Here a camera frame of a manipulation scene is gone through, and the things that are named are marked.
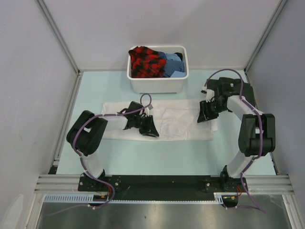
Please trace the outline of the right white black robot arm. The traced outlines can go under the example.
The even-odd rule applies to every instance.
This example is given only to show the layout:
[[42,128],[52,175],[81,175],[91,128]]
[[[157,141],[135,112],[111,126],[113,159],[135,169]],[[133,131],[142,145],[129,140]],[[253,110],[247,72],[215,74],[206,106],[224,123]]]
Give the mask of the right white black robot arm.
[[238,147],[234,159],[225,165],[217,180],[224,191],[243,184],[243,175],[259,158],[275,149],[275,116],[256,108],[253,87],[241,79],[209,79],[202,87],[205,99],[199,102],[198,123],[212,121],[224,111],[241,121]]

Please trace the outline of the white long sleeve shirt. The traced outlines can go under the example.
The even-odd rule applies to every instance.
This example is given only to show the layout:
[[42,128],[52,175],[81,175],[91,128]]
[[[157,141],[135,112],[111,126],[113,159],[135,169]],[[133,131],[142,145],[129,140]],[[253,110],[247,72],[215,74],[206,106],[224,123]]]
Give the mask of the white long sleeve shirt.
[[138,129],[106,130],[103,139],[131,141],[212,140],[218,130],[217,121],[198,123],[199,99],[153,100],[152,110],[159,137],[143,136]]

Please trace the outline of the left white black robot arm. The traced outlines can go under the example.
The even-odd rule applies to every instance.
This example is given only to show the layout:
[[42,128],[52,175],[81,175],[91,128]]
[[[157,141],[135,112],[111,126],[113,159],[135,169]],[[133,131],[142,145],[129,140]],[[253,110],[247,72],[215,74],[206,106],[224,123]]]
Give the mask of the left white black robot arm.
[[79,156],[85,174],[90,177],[88,184],[94,190],[105,186],[104,168],[96,153],[105,131],[136,128],[143,136],[159,137],[153,116],[145,111],[148,107],[132,101],[116,114],[95,115],[85,110],[68,131],[66,141]]

